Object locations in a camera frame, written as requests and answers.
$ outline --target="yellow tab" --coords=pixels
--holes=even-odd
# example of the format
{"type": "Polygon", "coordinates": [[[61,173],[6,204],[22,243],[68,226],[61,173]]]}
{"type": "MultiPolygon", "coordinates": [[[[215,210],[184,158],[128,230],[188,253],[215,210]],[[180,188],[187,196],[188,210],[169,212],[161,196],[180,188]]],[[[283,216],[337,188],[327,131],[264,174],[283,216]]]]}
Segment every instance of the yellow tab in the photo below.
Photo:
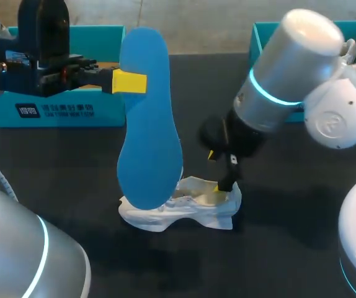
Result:
{"type": "Polygon", "coordinates": [[[147,80],[145,74],[127,73],[117,68],[113,71],[112,94],[117,92],[144,94],[147,80]]]}

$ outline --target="white cylinder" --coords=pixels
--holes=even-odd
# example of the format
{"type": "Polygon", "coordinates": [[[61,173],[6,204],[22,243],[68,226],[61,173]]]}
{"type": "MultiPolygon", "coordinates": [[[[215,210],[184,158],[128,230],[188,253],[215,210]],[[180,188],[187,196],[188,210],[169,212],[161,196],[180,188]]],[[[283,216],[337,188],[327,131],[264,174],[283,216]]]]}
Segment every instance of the white cylinder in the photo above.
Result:
{"type": "Polygon", "coordinates": [[[79,244],[0,192],[0,297],[86,298],[90,280],[79,244]]]}
{"type": "Polygon", "coordinates": [[[273,132],[339,66],[342,32],[314,11],[288,12],[270,38],[234,101],[251,128],[273,132]]]}

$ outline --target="label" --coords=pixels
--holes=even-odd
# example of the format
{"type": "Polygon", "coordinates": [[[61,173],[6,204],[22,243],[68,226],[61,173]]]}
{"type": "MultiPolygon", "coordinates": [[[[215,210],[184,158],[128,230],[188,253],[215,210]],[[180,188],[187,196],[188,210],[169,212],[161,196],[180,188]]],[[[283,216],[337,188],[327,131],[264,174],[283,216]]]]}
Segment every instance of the label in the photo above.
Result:
{"type": "Polygon", "coordinates": [[[24,53],[13,52],[13,51],[6,51],[6,61],[11,63],[19,63],[29,66],[30,61],[28,56],[24,53]]]}
{"type": "Polygon", "coordinates": [[[45,117],[90,118],[95,116],[92,104],[43,104],[45,117]]]}
{"type": "Polygon", "coordinates": [[[16,109],[21,118],[40,118],[35,104],[16,104],[16,109]]]}

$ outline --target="glowing cyan ring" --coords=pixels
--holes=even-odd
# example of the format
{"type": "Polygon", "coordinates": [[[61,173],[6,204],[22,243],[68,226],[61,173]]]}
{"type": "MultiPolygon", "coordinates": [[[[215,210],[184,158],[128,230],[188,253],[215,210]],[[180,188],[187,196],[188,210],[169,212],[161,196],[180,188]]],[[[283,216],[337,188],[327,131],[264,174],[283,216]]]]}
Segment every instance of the glowing cyan ring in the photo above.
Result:
{"type": "Polygon", "coordinates": [[[27,291],[25,294],[22,296],[22,298],[29,298],[29,296],[32,294],[33,290],[35,289],[37,283],[39,282],[40,276],[42,276],[44,266],[46,265],[46,259],[47,259],[47,254],[48,254],[48,232],[46,225],[44,221],[38,216],[40,223],[42,224],[43,231],[44,231],[44,248],[43,248],[43,255],[42,258],[40,259],[40,264],[39,268],[37,268],[37,272],[35,274],[35,277],[33,278],[33,281],[30,283],[27,291]]]}
{"type": "Polygon", "coordinates": [[[270,95],[268,92],[266,92],[257,82],[257,80],[255,79],[254,76],[254,69],[251,68],[250,73],[249,73],[249,77],[250,77],[250,81],[252,83],[252,85],[254,85],[255,89],[257,89],[257,91],[259,93],[261,93],[264,97],[266,97],[268,100],[275,102],[276,104],[281,104],[283,106],[297,106],[298,104],[301,103],[301,101],[298,102],[289,102],[289,101],[282,101],[272,95],[270,95]]]}
{"type": "Polygon", "coordinates": [[[342,266],[342,261],[339,260],[339,263],[340,263],[340,268],[342,269],[342,273],[344,274],[345,279],[346,279],[346,281],[347,281],[347,284],[350,286],[350,288],[351,288],[351,289],[353,290],[353,292],[355,292],[355,294],[356,294],[356,290],[354,289],[354,287],[352,286],[352,284],[350,283],[350,281],[349,281],[349,280],[347,279],[347,277],[346,277],[344,267],[342,266]]]}

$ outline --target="blue plastic bin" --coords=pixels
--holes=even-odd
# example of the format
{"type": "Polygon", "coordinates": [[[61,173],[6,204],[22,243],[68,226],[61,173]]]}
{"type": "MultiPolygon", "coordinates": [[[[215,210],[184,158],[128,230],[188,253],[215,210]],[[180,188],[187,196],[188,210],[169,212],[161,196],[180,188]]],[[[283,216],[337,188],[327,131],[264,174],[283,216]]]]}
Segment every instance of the blue plastic bin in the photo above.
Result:
{"type": "MultiPolygon", "coordinates": [[[[12,35],[17,28],[9,28],[12,35]]],[[[119,62],[124,26],[72,26],[71,53],[98,62],[119,62]]],[[[4,93],[0,96],[0,127],[121,127],[125,110],[121,94],[77,89],[52,97],[4,93]]]]}
{"type": "MultiPolygon", "coordinates": [[[[252,26],[249,49],[249,64],[251,67],[262,53],[262,49],[266,46],[272,34],[278,27],[278,24],[278,22],[257,22],[252,26]]],[[[352,38],[356,41],[356,20],[338,20],[335,21],[335,24],[341,29],[345,40],[352,38]]],[[[288,121],[303,121],[303,112],[298,110],[298,112],[291,115],[288,121]]]]}

